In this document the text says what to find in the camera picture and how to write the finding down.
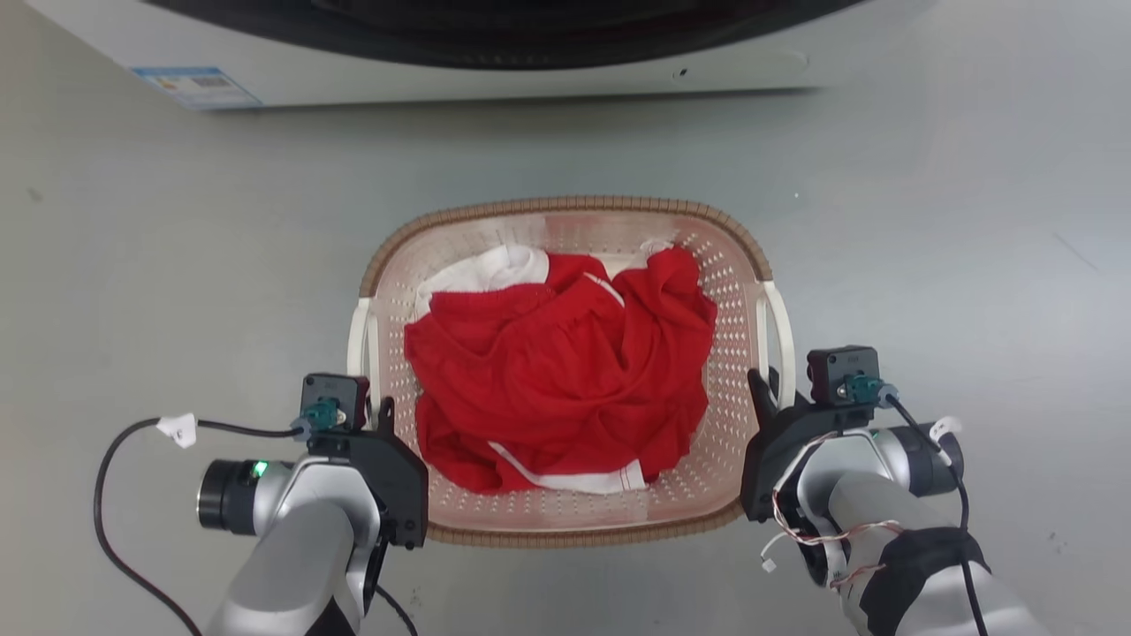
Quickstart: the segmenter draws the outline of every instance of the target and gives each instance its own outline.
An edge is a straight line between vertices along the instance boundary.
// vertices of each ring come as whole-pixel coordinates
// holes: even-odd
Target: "laundry basket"
[[[791,405],[796,386],[793,338],[761,248],[740,223],[713,207],[638,197],[562,197],[417,218],[385,241],[365,272],[349,328],[347,370],[368,376],[374,394],[396,399],[397,436],[418,453],[415,406],[421,387],[405,360],[404,328],[422,281],[504,243],[590,253],[615,269],[655,240],[694,255],[700,285],[718,304],[715,342],[703,368],[709,406],[691,453],[647,490],[616,495],[477,495],[433,469],[430,539],[506,548],[603,545],[705,532],[741,514],[743,455],[758,430],[746,371],[757,367],[765,373],[770,345],[777,345],[779,406]]]

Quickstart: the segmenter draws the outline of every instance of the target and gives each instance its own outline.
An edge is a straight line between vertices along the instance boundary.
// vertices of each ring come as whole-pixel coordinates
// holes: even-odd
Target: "red and white wire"
[[[848,585],[849,583],[852,583],[857,576],[862,576],[862,575],[867,574],[870,571],[880,571],[881,569],[883,569],[886,567],[888,567],[888,566],[887,565],[878,565],[878,566],[863,566],[863,567],[858,567],[858,568],[854,569],[852,571],[852,574],[849,574],[848,576],[846,576],[844,578],[838,578],[836,581],[830,582],[829,583],[829,588],[831,588],[831,590],[839,590],[839,588],[844,587],[845,585]]]
[[[845,437],[849,435],[867,435],[867,433],[861,431],[846,431],[844,433],[830,432],[822,435],[821,437],[811,439],[808,444],[805,444],[805,446],[801,447],[801,450],[797,452],[797,455],[793,458],[792,462],[789,462],[789,465],[786,466],[785,471],[782,473],[782,479],[779,479],[778,482],[774,484],[774,490],[770,491],[770,500],[774,504],[774,521],[776,521],[778,525],[782,526],[782,532],[784,532],[786,536],[788,536],[789,539],[794,540],[797,543],[801,543],[802,545],[821,545],[822,543],[843,541],[845,539],[855,536],[861,532],[872,530],[873,527],[883,527],[897,534],[903,532],[904,530],[899,525],[899,522],[895,519],[860,524],[839,534],[831,534],[831,535],[806,535],[802,534],[801,531],[789,527],[789,523],[786,521],[785,515],[782,513],[782,506],[778,505],[778,492],[780,492],[782,487],[785,485],[785,482],[793,476],[793,473],[796,472],[797,466],[801,464],[802,459],[804,459],[805,455],[809,453],[810,449],[815,448],[830,439],[837,437]]]

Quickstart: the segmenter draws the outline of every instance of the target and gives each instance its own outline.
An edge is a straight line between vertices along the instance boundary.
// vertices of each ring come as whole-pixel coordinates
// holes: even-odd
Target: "washing machine door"
[[[621,65],[758,37],[864,0],[146,0],[288,44],[430,67]]]

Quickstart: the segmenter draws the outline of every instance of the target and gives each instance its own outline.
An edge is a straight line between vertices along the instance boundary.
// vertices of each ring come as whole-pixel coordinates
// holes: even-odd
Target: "black bracket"
[[[777,371],[770,370],[770,381],[776,384]],[[820,405],[805,399],[800,393],[793,406],[778,410],[774,394],[758,369],[746,372],[750,395],[758,415],[758,432],[746,445],[742,469],[742,491],[739,500],[746,518],[763,523],[774,518],[770,492],[774,484],[810,440],[834,431],[866,427],[872,421],[872,406]]]
[[[381,399],[375,430],[355,428],[365,402],[351,401],[355,410],[344,426],[316,430],[307,440],[311,455],[343,459],[369,487],[381,512],[381,540],[408,550],[424,543],[428,531],[428,466],[394,432],[395,404]]]

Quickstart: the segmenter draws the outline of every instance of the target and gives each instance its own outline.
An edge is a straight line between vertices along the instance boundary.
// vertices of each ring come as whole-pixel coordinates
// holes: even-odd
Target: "red clothing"
[[[424,388],[421,455],[475,492],[533,488],[489,442],[538,475],[610,473],[639,459],[655,480],[690,450],[707,410],[716,308],[698,278],[681,248],[611,285],[597,259],[550,255],[545,284],[435,294],[431,312],[405,327]]]

